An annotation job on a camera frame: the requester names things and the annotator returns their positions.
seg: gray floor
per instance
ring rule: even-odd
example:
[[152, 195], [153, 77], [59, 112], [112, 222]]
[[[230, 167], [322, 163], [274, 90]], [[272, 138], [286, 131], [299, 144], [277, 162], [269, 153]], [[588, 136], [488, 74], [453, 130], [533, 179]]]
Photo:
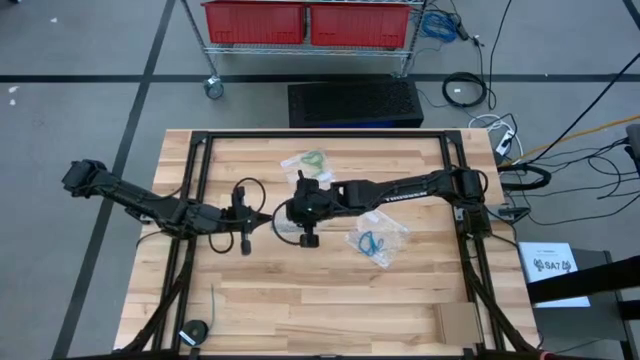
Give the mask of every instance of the gray floor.
[[[198, 1], [190, 2], [198, 21], [203, 22]], [[447, 1], [440, 3], [449, 8]], [[490, 4], [458, 0], [456, 4], [469, 32], [480, 35], [486, 45], [487, 71], [506, 0]], [[0, 1], [0, 79], [3, 75], [142, 75], [163, 5], [151, 0], [25, 0], [10, 6]], [[622, 0], [514, 1], [495, 53], [494, 72], [609, 74], [629, 61], [638, 44], [640, 30]], [[433, 40], [421, 39], [417, 48], [434, 45]], [[225, 56], [218, 64], [223, 75], [391, 73], [399, 69], [396, 60], [366, 58]], [[456, 42], [439, 52], [424, 51], [414, 73], [475, 72], [478, 66], [475, 49]], [[176, 4], [155, 74], [207, 72], [184, 12]], [[629, 72], [640, 74], [640, 63]], [[287, 127], [287, 85], [227, 83], [225, 96], [212, 102], [196, 82], [152, 83], [124, 177], [141, 186], [151, 185], [167, 128]], [[10, 93], [13, 86], [19, 88]], [[524, 147], [531, 149], [552, 141], [604, 86], [499, 82], [494, 85], [499, 102], [494, 113], [514, 113]], [[423, 82], [418, 87], [433, 103], [443, 103], [439, 82]], [[461, 88], [461, 96], [467, 95], [468, 89]], [[60, 179], [72, 160], [95, 158], [112, 166], [137, 90], [138, 83], [0, 82], [0, 186], [5, 189], [0, 218], [1, 359], [51, 356], [100, 206], [98, 199], [71, 199], [62, 191]], [[640, 83], [615, 85], [577, 130], [638, 113], [638, 98]], [[466, 127], [469, 120], [456, 109], [433, 108], [426, 102], [423, 110], [424, 127]], [[485, 112], [482, 105], [472, 113]], [[622, 136], [623, 128], [614, 128], [563, 144], [556, 151], [601, 147]], [[613, 151], [610, 158], [621, 164], [621, 170], [631, 167], [621, 150]], [[610, 181], [610, 177], [594, 175], [586, 165], [574, 165], [559, 173], [541, 193]], [[624, 186], [629, 191], [637, 189], [634, 182]], [[628, 201], [596, 200], [597, 194], [601, 193], [531, 199], [533, 216], [543, 222], [589, 216]], [[634, 204], [614, 217], [549, 227], [524, 220], [517, 226], [519, 240], [566, 241], [579, 248], [610, 250], [614, 259], [637, 255], [640, 244], [633, 239], [637, 238], [634, 215], [638, 209]], [[139, 231], [140, 226], [116, 206], [70, 355], [111, 350]], [[545, 347], [560, 350], [585, 340], [589, 339], [547, 338]], [[621, 356], [609, 342], [576, 351]]]

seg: blue cord bundle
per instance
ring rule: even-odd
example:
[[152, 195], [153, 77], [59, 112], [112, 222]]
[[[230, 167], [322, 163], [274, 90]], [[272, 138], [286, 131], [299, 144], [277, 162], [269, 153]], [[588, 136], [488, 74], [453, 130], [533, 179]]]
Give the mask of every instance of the blue cord bundle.
[[449, 15], [428, 12], [422, 20], [420, 36], [432, 37], [448, 44], [458, 37], [458, 32], [455, 22]]

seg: power strip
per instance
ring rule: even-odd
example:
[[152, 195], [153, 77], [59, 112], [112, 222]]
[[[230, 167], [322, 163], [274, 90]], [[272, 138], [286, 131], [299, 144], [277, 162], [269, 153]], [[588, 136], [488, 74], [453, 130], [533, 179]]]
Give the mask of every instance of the power strip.
[[504, 133], [502, 140], [500, 140], [500, 144], [498, 144], [498, 146], [496, 147], [496, 152], [502, 156], [505, 156], [507, 154], [507, 151], [509, 150], [511, 140], [515, 135], [516, 133], [513, 130], [507, 130], [507, 132]]

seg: black base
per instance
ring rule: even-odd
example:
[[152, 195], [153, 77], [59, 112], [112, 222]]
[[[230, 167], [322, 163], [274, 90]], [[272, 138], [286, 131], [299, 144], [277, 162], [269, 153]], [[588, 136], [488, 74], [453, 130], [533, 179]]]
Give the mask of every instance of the black base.
[[291, 128], [419, 128], [424, 117], [408, 80], [289, 85]]

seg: cardboard piece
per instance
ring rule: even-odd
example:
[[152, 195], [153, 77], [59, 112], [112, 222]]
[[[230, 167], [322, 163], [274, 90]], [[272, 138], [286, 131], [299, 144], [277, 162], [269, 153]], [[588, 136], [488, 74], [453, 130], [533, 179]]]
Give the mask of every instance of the cardboard piece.
[[434, 305], [439, 341], [448, 345], [471, 345], [482, 342], [480, 320], [473, 303]]

